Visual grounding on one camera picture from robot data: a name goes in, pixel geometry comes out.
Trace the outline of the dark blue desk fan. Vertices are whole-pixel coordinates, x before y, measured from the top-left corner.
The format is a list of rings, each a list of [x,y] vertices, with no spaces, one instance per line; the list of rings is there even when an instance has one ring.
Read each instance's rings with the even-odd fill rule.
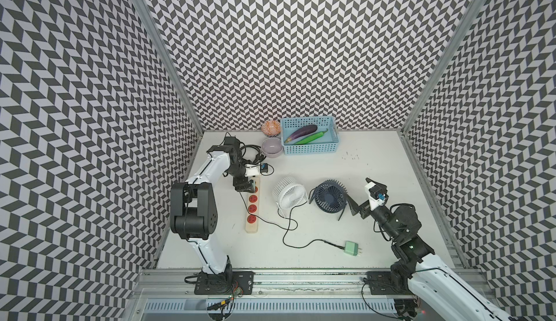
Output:
[[[337,214],[341,220],[348,205],[346,188],[337,180],[325,180],[309,193],[309,203],[314,203],[321,211]]]

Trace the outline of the green plug white fan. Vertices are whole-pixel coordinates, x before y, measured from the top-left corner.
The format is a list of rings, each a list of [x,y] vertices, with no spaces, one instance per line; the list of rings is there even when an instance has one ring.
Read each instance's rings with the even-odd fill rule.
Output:
[[[361,253],[361,248],[356,242],[346,241],[343,251],[350,256],[357,257]]]

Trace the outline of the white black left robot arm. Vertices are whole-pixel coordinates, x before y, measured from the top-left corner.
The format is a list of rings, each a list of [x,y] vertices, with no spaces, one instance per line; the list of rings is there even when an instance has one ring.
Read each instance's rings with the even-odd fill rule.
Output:
[[[175,183],[170,191],[170,229],[187,241],[201,260],[200,278],[230,284],[233,269],[230,258],[216,238],[218,212],[214,184],[224,175],[233,178],[239,193],[254,193],[256,186],[247,176],[241,142],[226,136],[223,142],[207,150],[207,157],[199,169],[186,181]]]

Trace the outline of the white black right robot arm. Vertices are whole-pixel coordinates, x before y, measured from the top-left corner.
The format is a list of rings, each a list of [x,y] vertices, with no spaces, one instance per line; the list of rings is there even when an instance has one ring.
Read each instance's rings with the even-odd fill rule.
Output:
[[[387,186],[370,178],[364,186],[368,200],[357,204],[347,197],[350,211],[368,216],[391,243],[398,258],[390,267],[390,279],[397,289],[410,291],[431,306],[444,320],[517,320],[482,296],[448,267],[419,235],[422,224],[414,205],[387,206]]]

